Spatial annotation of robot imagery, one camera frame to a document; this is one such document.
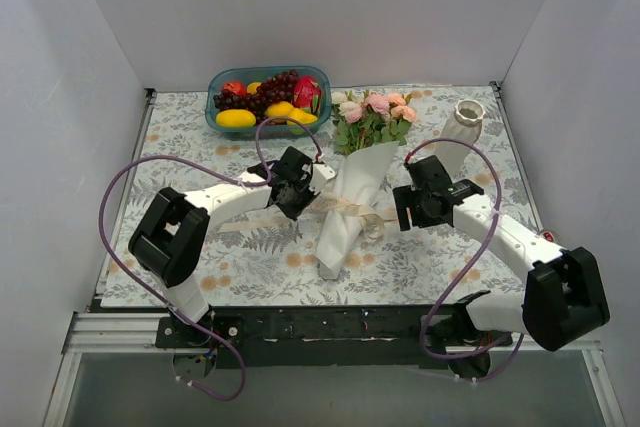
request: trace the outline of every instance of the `dragon fruit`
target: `dragon fruit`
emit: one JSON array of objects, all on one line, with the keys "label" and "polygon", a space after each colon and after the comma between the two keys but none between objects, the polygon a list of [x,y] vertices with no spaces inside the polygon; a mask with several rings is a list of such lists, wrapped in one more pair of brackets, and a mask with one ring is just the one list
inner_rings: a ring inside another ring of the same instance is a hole
[{"label": "dragon fruit", "polygon": [[293,105],[317,116],[320,111],[321,94],[318,81],[310,75],[305,75],[300,77],[293,89]]}]

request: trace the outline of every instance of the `blue basket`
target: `blue basket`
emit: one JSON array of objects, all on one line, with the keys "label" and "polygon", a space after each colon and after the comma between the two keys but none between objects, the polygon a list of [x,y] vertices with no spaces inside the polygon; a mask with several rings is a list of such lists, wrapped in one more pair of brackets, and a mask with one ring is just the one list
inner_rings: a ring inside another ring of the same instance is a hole
[{"label": "blue basket", "polygon": [[[232,80],[242,82],[249,85],[252,82],[264,82],[269,77],[273,77],[281,72],[296,70],[300,77],[310,75],[318,81],[318,86],[322,90],[320,97],[320,112],[318,120],[313,124],[307,125],[312,132],[317,132],[331,116],[331,87],[326,74],[320,69],[305,65],[290,65],[280,67],[249,67],[244,69],[230,69],[216,75],[209,84],[209,95],[207,97],[207,107],[204,115],[207,124],[212,129],[220,132],[225,137],[234,140],[253,139],[256,135],[257,127],[222,127],[216,124],[216,115],[220,112],[213,101],[215,95],[219,95],[222,86]],[[300,127],[292,127],[288,125],[265,125],[262,129],[262,137],[299,137],[302,134]]]}]

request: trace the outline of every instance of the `floral tablecloth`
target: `floral tablecloth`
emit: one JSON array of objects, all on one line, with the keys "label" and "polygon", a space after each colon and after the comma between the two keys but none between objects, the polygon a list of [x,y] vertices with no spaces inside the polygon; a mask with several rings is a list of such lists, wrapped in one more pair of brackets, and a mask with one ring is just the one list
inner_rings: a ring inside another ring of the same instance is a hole
[{"label": "floral tablecloth", "polygon": [[[411,105],[418,112],[418,120],[407,135],[408,145],[398,150],[397,159],[381,186],[378,210],[393,209],[392,188],[409,182],[402,167],[409,146],[437,137],[456,102],[471,98],[487,109],[476,145],[498,170],[505,193],[503,210],[535,229],[531,205],[490,87],[369,88],[376,92],[411,93]],[[205,92],[158,94],[141,155],[178,155],[232,175],[257,164],[253,142],[230,141],[207,125],[204,118],[206,98]],[[332,149],[333,130],[333,124],[327,122],[318,138],[325,151],[325,161],[337,169],[340,156]],[[263,143],[266,158],[279,158],[289,145],[309,155],[314,153],[313,144],[307,138],[272,139]],[[425,149],[424,154],[429,152],[433,150]],[[467,157],[461,174],[495,197],[491,175],[478,156]],[[159,189],[170,185],[178,191],[189,191],[213,183],[214,180],[205,174],[181,164],[157,161],[139,166],[116,244],[116,251],[126,264],[145,280],[153,282],[126,247]],[[274,215],[279,215],[275,207],[241,216],[239,220]],[[371,241],[361,234],[339,278],[325,281],[317,274],[314,256],[322,220],[318,214],[303,214],[297,223],[252,231],[218,233],[216,227],[211,227],[196,271],[209,303],[214,306],[432,303],[479,245],[449,226],[401,233],[397,223],[391,223],[381,240]],[[521,290],[522,286],[501,261],[487,253],[454,290],[451,300],[480,289],[509,292]],[[102,306],[155,305],[158,302],[154,298],[117,265],[111,265]]]}]

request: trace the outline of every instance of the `gray wall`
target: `gray wall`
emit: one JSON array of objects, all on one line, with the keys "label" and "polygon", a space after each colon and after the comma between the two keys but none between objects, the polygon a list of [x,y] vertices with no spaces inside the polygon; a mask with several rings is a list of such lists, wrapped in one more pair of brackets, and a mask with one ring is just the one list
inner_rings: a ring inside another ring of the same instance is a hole
[{"label": "gray wall", "polygon": [[0,425],[44,411],[104,258],[102,191],[144,91],[95,0],[0,0]]},{"label": "gray wall", "polygon": [[145,86],[188,90],[287,63],[339,85],[500,80],[544,0],[97,1]]},{"label": "gray wall", "polygon": [[546,0],[505,80],[545,225],[599,259],[601,335],[628,425],[640,425],[640,0]]}]

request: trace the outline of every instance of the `ribbon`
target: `ribbon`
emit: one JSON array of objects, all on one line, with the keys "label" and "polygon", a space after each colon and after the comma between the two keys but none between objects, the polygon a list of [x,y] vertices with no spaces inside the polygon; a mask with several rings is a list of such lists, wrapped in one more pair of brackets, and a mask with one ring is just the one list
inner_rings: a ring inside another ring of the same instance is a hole
[{"label": "ribbon", "polygon": [[[322,192],[304,212],[305,214],[325,214],[331,210],[345,217],[358,217],[365,235],[372,240],[378,240],[384,237],[385,224],[387,222],[398,221],[398,216],[395,211],[386,213],[378,212],[371,206],[356,204],[331,192]],[[240,230],[277,227],[290,224],[291,222],[291,219],[283,215],[278,215],[267,219],[227,222],[220,225],[218,232],[237,232]]]}]

